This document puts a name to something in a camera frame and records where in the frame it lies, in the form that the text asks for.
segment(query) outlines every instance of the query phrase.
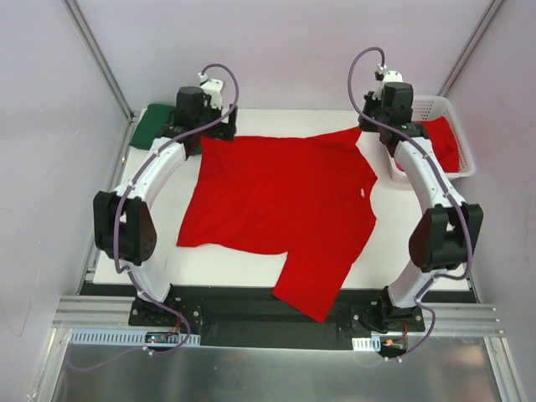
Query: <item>red t-shirt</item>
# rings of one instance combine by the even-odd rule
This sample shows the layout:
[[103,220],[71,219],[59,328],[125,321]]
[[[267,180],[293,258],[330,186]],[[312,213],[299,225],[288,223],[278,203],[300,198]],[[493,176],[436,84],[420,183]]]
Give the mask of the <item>red t-shirt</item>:
[[435,157],[443,170],[446,173],[458,173],[460,152],[449,122],[445,117],[440,117],[432,121],[422,121],[422,124],[428,131]]
[[376,222],[376,175],[356,147],[360,134],[203,138],[178,245],[288,252],[273,294],[323,322]]

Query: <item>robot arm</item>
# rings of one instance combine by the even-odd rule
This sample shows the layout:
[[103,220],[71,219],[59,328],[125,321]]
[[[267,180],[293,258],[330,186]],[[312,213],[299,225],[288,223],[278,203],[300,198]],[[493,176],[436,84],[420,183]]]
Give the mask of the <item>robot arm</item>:
[[186,137],[179,142],[167,144],[177,134],[190,131],[221,117],[223,82],[209,80],[199,74],[200,87],[182,87],[177,94],[177,107],[173,123],[168,123],[157,134],[141,168],[134,178],[121,183],[110,193],[99,192],[93,200],[95,244],[98,249],[113,258],[114,220],[119,200],[127,192],[123,208],[124,219],[119,227],[120,266],[141,287],[138,296],[144,293],[157,302],[163,302],[171,288],[166,271],[154,257],[157,231],[151,219],[152,204],[166,181],[192,154],[201,135],[232,141],[236,133],[236,108],[227,123],[220,122],[199,134]]
[[[460,207],[465,217],[473,250],[483,212],[479,205],[467,204],[454,189],[433,153],[426,129],[422,124],[411,121],[412,86],[402,80],[399,72],[387,71],[385,66],[379,66],[376,78],[381,81],[379,88],[365,96],[363,113],[397,128],[414,143],[362,117],[359,117],[360,128],[379,132],[379,139],[387,147],[389,155],[408,176],[423,213],[410,236],[410,261],[400,276],[382,290],[378,303],[359,318],[367,329],[386,333],[399,331],[405,322],[422,317],[417,304],[431,284],[467,261],[466,239],[453,203]],[[435,164],[437,172],[434,172],[429,160]],[[440,179],[450,197],[444,194]]]

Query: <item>white wall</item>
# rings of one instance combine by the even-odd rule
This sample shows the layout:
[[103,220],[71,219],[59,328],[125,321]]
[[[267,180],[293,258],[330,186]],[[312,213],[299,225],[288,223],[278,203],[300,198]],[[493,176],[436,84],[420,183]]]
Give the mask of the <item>white wall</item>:
[[0,401],[26,400],[126,126],[59,0],[0,2]]
[[496,302],[527,390],[536,400],[536,2],[506,2],[449,96],[478,173],[460,186],[484,209],[477,281]]
[[[240,106],[351,109],[360,50],[385,48],[420,94],[440,89],[490,0],[80,0],[131,106],[174,103],[206,64],[227,64]],[[378,63],[373,56],[369,63]],[[355,93],[374,85],[356,69]]]

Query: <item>white table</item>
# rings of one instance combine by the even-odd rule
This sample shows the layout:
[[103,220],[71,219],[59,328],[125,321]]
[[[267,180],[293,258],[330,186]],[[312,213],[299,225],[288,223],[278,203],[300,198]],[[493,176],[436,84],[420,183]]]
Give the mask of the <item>white table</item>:
[[[357,125],[351,111],[240,110],[237,120],[241,136],[311,137]],[[408,240],[419,222],[419,203],[408,184],[393,183],[389,163],[378,134],[364,132],[358,148],[378,176],[371,195],[377,217],[374,232],[362,254],[352,265],[344,289],[381,289],[391,283],[409,260]],[[131,148],[123,178],[140,166],[147,151]],[[157,228],[156,257],[170,281],[183,286],[273,287],[286,254],[256,255],[220,245],[177,247],[178,230],[193,195],[202,156],[189,158],[169,179],[152,207]],[[454,274],[461,274],[461,268]],[[127,275],[117,275],[113,261],[100,253],[94,283],[128,284]],[[466,291],[466,281],[441,279],[434,290]]]

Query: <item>white basket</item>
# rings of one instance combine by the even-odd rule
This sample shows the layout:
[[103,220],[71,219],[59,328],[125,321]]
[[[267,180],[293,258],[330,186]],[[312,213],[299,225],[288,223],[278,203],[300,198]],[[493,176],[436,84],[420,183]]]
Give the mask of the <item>white basket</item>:
[[[445,117],[454,132],[454,138],[458,144],[460,154],[460,171],[457,173],[446,173],[449,180],[455,178],[467,178],[474,174],[476,167],[472,158],[465,133],[456,117],[451,102],[442,96],[416,95],[413,99],[413,121],[429,121]],[[408,177],[397,168],[396,162],[389,157],[391,165],[391,178],[397,183],[408,183]]]

